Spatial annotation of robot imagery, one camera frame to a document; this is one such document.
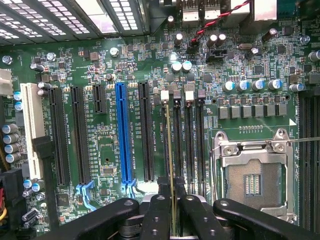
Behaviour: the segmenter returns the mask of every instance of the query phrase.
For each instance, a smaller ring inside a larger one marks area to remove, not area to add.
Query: green circuit board
[[[2,55],[9,55],[13,59],[10,66],[0,63],[0,68],[10,69],[15,91],[20,91],[22,83],[37,83],[39,73],[30,69],[30,64],[40,58],[39,64],[45,66],[46,72],[42,73],[42,81],[46,79],[53,88],[62,89],[64,120],[66,126],[66,139],[68,150],[68,163],[70,169],[69,186],[57,186],[54,182],[57,197],[57,209],[60,223],[68,223],[91,210],[84,205],[81,194],[77,194],[78,167],[76,157],[76,143],[73,123],[73,109],[71,91],[72,87],[83,88],[83,99],[85,109],[85,121],[89,152],[89,165],[91,179],[94,188],[90,190],[90,204],[95,208],[105,206],[117,199],[128,197],[121,188],[121,163],[118,139],[118,122],[116,106],[116,83],[125,83],[127,88],[128,115],[130,126],[130,139],[132,143],[132,167],[133,176],[136,179],[134,188],[135,199],[142,201],[148,194],[158,193],[157,178],[165,176],[166,161],[164,157],[164,112],[161,99],[161,91],[169,90],[172,96],[173,90],[180,91],[181,100],[181,156],[185,171],[183,176],[187,182],[187,140],[186,140],[186,114],[185,114],[185,91],[205,90],[203,105],[203,129],[204,129],[204,162],[205,162],[205,199],[212,204],[212,176],[211,176],[211,151],[212,141],[218,131],[224,131],[230,141],[254,141],[272,139],[279,128],[287,131],[291,139],[299,138],[299,98],[298,95],[289,90],[289,76],[296,75],[296,83],[304,83],[307,72],[304,71],[309,65],[314,71],[319,71],[314,63],[306,57],[316,45],[303,45],[300,42],[302,35],[312,32],[319,25],[319,21],[298,22],[295,18],[280,19],[272,26],[278,31],[276,37],[268,42],[262,42],[259,35],[240,35],[237,29],[215,29],[208,31],[207,35],[224,33],[226,42],[220,49],[227,50],[228,54],[223,61],[206,63],[206,37],[200,41],[199,53],[189,54],[186,52],[187,42],[194,36],[195,29],[185,30],[174,28],[168,30],[166,26],[161,27],[153,36],[113,38],[103,40],[86,40],[75,42],[44,43],[36,45],[19,45],[3,49]],[[294,33],[285,36],[284,27],[294,26]],[[183,44],[175,48],[174,39],[177,33],[183,34]],[[239,49],[239,44],[251,43],[260,49],[259,55],[247,60],[244,56],[246,50]],[[111,48],[117,48],[119,54],[113,57]],[[55,53],[54,62],[47,61],[46,54]],[[180,71],[173,73],[171,65],[173,62],[183,63],[190,61],[192,68],[189,73]],[[114,79],[106,80],[106,75],[112,74]],[[281,80],[281,88],[270,90],[268,82]],[[223,90],[227,81],[238,83],[239,81],[263,80],[266,84],[263,90],[254,91],[251,87],[243,92],[234,88],[230,92]],[[141,124],[141,109],[139,101],[139,83],[147,82],[150,94],[150,114],[152,124],[153,156],[154,156],[154,181],[145,181],[144,176],[144,151]],[[94,111],[93,85],[101,84],[105,90],[106,113],[97,114]],[[15,100],[4,99],[6,109],[6,122],[16,122]],[[268,104],[286,104],[286,112],[282,115],[261,117],[237,117],[221,118],[221,109],[231,106],[241,107],[259,106]],[[175,145],[173,120],[174,103],[169,102],[170,129],[172,143],[172,157],[175,163]],[[52,137],[51,113],[48,97],[42,98],[42,109],[44,116],[45,133]],[[193,136],[197,135],[199,123],[192,119]],[[19,128],[21,153],[26,153],[27,148],[24,139],[24,128]],[[197,149],[197,141],[191,144]],[[293,199],[295,223],[299,222],[299,146],[293,144]],[[193,158],[197,164],[197,151]],[[21,167],[27,160],[20,160],[12,164],[13,168]],[[55,165],[52,163],[52,173],[55,178]],[[198,180],[194,183],[193,194],[200,194]],[[281,185],[281,194],[286,195],[285,183]],[[37,201],[35,196],[28,197],[28,208],[36,208],[40,212],[40,218],[35,226],[38,234],[49,231],[50,226],[47,218],[47,206],[45,201]]]

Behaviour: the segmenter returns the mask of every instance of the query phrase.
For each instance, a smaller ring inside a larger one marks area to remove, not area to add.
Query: white pci slot
[[[37,84],[21,83],[20,90],[30,178],[41,179],[43,177],[43,166],[34,150],[32,139],[45,135],[42,99],[37,94]]]

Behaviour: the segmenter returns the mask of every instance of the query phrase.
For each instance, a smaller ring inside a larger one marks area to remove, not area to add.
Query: ram slot
[[[133,182],[133,168],[131,157],[128,94],[126,85],[122,82],[115,84],[115,103],[118,123],[122,184],[130,185]]]
[[[185,147],[188,194],[195,194],[195,148],[194,148],[194,116],[192,105],[184,108]]]
[[[147,81],[139,82],[140,120],[144,163],[144,181],[155,180],[154,139],[152,131],[150,90]]]
[[[206,196],[206,162],[205,162],[205,133],[204,133],[204,101],[198,99],[195,107],[196,149],[198,168],[198,194]]]
[[[51,132],[55,147],[55,175],[58,186],[70,183],[66,122],[61,88],[49,89]]]
[[[76,162],[79,185],[87,185],[91,181],[88,150],[87,123],[84,91],[82,87],[73,86],[71,91],[71,107],[73,114],[73,131],[75,139]]]
[[[107,113],[106,89],[101,84],[92,85],[92,97],[94,112],[96,114]]]
[[[311,137],[311,103],[310,98],[300,97],[299,99],[299,138]],[[311,229],[311,146],[310,142],[299,143],[300,155],[300,225]]]
[[[184,175],[184,162],[182,156],[182,124],[181,124],[181,92],[173,91],[173,140],[175,176]]]
[[[320,137],[320,97],[313,97],[311,99],[311,137]],[[312,150],[311,160],[310,160],[310,172],[311,179],[310,184],[312,186],[311,191],[311,230],[315,233],[320,232],[320,142],[311,141],[310,149]]]
[[[162,133],[163,133],[163,157],[164,157],[164,173],[165,176],[169,176],[169,155],[168,155],[168,131],[167,131],[167,119],[166,108],[161,108],[162,116]]]
[[[20,84],[25,142],[31,179],[42,179],[43,165],[34,150],[32,139],[45,135],[42,98],[38,96],[38,87],[34,83]]]

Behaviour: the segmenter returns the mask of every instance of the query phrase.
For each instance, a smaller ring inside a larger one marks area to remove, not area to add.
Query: blue pcie slot
[[[129,190],[129,195],[134,198],[133,187],[136,186],[136,179],[133,178],[131,138],[128,114],[128,93],[123,82],[115,84],[115,103],[118,123],[118,141],[120,149],[121,178],[123,191]]]

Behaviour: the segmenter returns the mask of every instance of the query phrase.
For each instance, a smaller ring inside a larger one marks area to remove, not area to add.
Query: motherboard
[[[142,202],[160,176],[183,177],[209,204],[230,198],[306,226],[308,146],[295,140],[312,137],[300,94],[320,83],[319,56],[308,56],[319,29],[320,18],[297,17],[259,34],[220,26],[195,51],[196,28],[165,22],[151,36],[2,48],[14,90],[4,164],[22,169],[37,235],[120,198]],[[43,136],[53,181],[33,149]]]

